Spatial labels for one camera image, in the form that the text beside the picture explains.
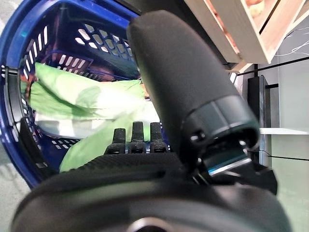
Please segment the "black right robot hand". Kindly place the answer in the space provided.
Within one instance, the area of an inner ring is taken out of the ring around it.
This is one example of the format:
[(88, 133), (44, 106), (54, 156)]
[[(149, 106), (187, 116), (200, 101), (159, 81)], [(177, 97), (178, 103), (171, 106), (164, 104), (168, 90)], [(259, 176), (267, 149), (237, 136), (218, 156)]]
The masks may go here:
[(127, 38), (172, 152), (103, 155), (55, 175), (11, 231), (291, 231), (273, 171), (246, 154), (259, 123), (210, 48), (163, 10), (133, 19)]

